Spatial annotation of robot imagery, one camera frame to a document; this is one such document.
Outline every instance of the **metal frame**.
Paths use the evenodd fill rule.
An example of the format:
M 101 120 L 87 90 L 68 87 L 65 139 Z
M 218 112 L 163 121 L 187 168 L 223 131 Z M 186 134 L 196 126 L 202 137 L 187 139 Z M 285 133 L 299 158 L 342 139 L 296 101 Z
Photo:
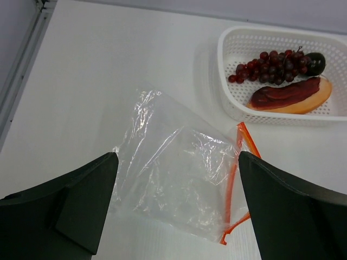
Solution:
M 36 16 L 26 33 L 15 62 L 7 76 L 4 88 L 0 92 L 0 151 L 14 118 L 15 111 L 22 96 L 24 86 L 33 67 L 37 52 L 46 32 L 57 0 L 36 0 Z

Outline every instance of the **plastic bag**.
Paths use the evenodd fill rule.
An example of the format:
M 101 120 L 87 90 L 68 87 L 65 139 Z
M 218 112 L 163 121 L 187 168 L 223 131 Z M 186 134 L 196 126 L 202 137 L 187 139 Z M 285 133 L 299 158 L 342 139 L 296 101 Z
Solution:
M 249 218 L 237 165 L 239 153 L 250 151 L 244 129 L 238 125 L 227 139 L 164 93 L 142 92 L 114 149 L 119 167 L 111 207 L 226 244 L 231 228 Z

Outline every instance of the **red grape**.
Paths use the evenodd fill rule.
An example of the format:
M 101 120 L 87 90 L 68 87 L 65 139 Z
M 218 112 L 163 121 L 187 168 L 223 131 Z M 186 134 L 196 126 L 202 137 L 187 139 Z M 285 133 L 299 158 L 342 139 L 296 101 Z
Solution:
M 251 77 L 249 77 L 250 81 L 256 81 L 257 79 L 258 79 L 258 77 L 255 75 L 252 75 Z
M 259 68 L 255 68 L 253 69 L 253 75 L 259 75 L 260 74 L 260 71 L 259 71 Z
M 284 54 L 285 54 L 286 57 L 292 55 L 292 53 L 293 53 L 292 50 L 286 50 L 286 51 L 284 52 Z
M 275 55 L 271 56 L 270 57 L 270 63 L 271 64 L 277 64 L 278 63 L 278 56 L 275 56 Z
M 240 71 L 242 71 L 242 70 L 244 70 L 245 68 L 246 68 L 246 66 L 243 65 L 243 64 L 237 65 L 237 67 L 236 67 L 236 73 L 237 73 L 237 72 L 240 72 Z
M 263 60 L 263 59 L 261 59 L 261 58 L 259 58 L 257 61 L 256 61 L 256 65 L 258 66 L 258 67 L 260 67 L 261 65 L 263 65 L 265 63 L 265 60 Z
M 303 58 L 305 56 L 303 51 L 298 51 L 297 54 L 298 54 L 298 59 Z
M 251 69 L 246 69 L 246 71 L 247 71 L 248 77 L 250 77 L 253 74 Z
M 274 83 L 274 81 L 275 81 L 275 74 L 270 74 L 269 75 L 269 82 Z
M 234 83 L 234 82 L 236 81 L 236 79 L 237 79 L 237 76 L 236 76 L 236 75 L 231 75 L 231 76 L 229 76 L 228 81 L 229 81 L 230 83 Z
M 294 77 L 293 77 L 293 75 L 292 75 L 292 73 L 291 73 L 290 71 L 287 71 L 287 72 L 284 74 L 284 79 L 285 79 L 285 81 L 290 82 L 292 78 L 293 78 L 293 80 L 294 80 Z
M 298 70 L 298 69 L 293 69 L 293 70 L 292 70 L 292 75 L 293 75 L 294 77 L 298 76 L 298 75 L 299 75 L 299 70 Z
M 255 62 L 253 62 L 253 61 L 248 62 L 247 63 L 247 68 L 248 69 L 254 69 L 255 68 Z
M 270 66 L 270 67 L 269 67 L 269 73 L 270 73 L 270 74 L 274 74 L 274 73 L 276 73 L 276 71 L 277 71 L 277 69 L 276 69 L 275 66 Z
M 261 58 L 264 61 L 267 61 L 269 59 L 269 54 L 266 51 L 263 51 L 260 55 L 259 58 Z
M 268 64 L 263 64 L 260 66 L 260 73 L 266 73 L 269 70 L 269 65 Z
M 245 81 L 245 80 L 242 79 L 242 78 L 240 78 L 240 77 L 237 77 L 237 79 L 236 79 L 236 82 L 237 82 L 238 84 L 242 84 L 244 81 Z
M 286 81 L 287 82 L 292 82 L 294 80 L 294 77 L 293 76 L 290 76 Z
M 265 83 L 269 80 L 269 74 L 264 73 L 260 75 L 259 82 L 260 83 Z
M 281 85 L 283 82 L 284 82 L 284 79 L 282 79 L 281 77 L 277 77 L 275 79 L 275 84 L 278 86 Z
M 308 56 L 305 56 L 304 58 L 306 60 L 307 65 L 309 65 L 311 63 L 311 58 Z
M 276 67 L 277 67 L 277 69 L 283 69 L 284 68 L 282 63 L 277 63 Z
M 277 69 L 277 75 L 282 76 L 284 73 L 284 69 Z
M 272 50 L 272 51 L 270 51 L 270 53 L 269 53 L 269 56 L 270 56 L 270 57 L 277 56 L 277 55 L 278 55 L 278 52 L 275 51 L 275 50 Z
M 299 62 L 298 62 L 298 64 L 299 64 L 299 66 L 300 67 L 304 67 L 304 66 L 306 66 L 307 65 L 307 59 L 306 58 L 301 58 L 301 59 L 299 59 Z
M 300 56 L 299 53 L 293 53 L 293 54 L 291 55 L 291 58 L 292 58 L 293 60 L 297 60 L 297 59 L 299 58 L 299 56 Z
M 247 73 L 247 71 L 245 69 L 240 72 L 239 78 L 241 78 L 243 80 L 248 78 L 248 73 Z
M 277 56 L 277 59 L 278 59 L 279 62 L 283 62 L 285 58 L 286 58 L 286 56 L 285 56 L 284 54 L 282 54 L 282 53 L 280 53 L 280 54 Z
M 305 74 L 307 72 L 307 67 L 302 67 L 299 69 L 300 74 Z
M 290 60 L 286 60 L 284 63 L 285 70 L 292 70 L 294 68 L 294 64 Z

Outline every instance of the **orange bag edge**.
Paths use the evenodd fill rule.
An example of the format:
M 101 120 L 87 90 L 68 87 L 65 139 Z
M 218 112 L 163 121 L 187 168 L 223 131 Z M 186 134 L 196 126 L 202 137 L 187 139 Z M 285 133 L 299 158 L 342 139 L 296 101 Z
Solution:
M 241 149 L 242 147 L 243 140 L 245 140 L 251 153 L 261 158 L 260 153 L 246 127 L 246 124 L 244 122 L 241 122 L 237 125 L 237 138 L 236 138 L 236 143 L 239 149 Z M 226 223 L 230 222 L 231 208 L 232 208 L 232 194 L 233 194 L 234 180 L 235 180 L 238 161 L 239 161 L 239 154 L 236 155 L 235 160 L 233 162 L 232 169 L 230 171 L 227 191 L 226 191 Z M 230 234 L 237 226 L 241 225 L 243 222 L 249 219 L 250 219 L 250 215 L 249 215 L 249 212 L 247 212 L 238 222 L 236 222 L 234 225 L 232 225 L 226 231 L 224 231 L 220 244 L 227 245 L 227 242 L 225 241 L 226 236 Z

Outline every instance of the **white plastic basket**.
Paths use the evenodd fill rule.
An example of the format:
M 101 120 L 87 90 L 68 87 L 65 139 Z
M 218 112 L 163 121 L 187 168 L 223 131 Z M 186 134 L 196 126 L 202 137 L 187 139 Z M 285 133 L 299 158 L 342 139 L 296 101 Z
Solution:
M 245 105 L 256 90 L 276 85 L 248 80 L 243 84 L 230 83 L 228 76 L 235 74 L 236 66 L 258 59 L 262 51 L 282 52 L 286 49 L 296 50 L 299 46 L 303 46 L 304 53 L 320 52 L 325 56 L 323 74 L 333 84 L 330 98 L 306 115 L 260 112 L 247 108 Z M 295 30 L 233 27 L 219 38 L 217 59 L 223 108 L 237 121 L 305 126 L 347 121 L 347 46 L 335 38 Z M 295 78 L 295 81 L 300 80 L 303 77 Z

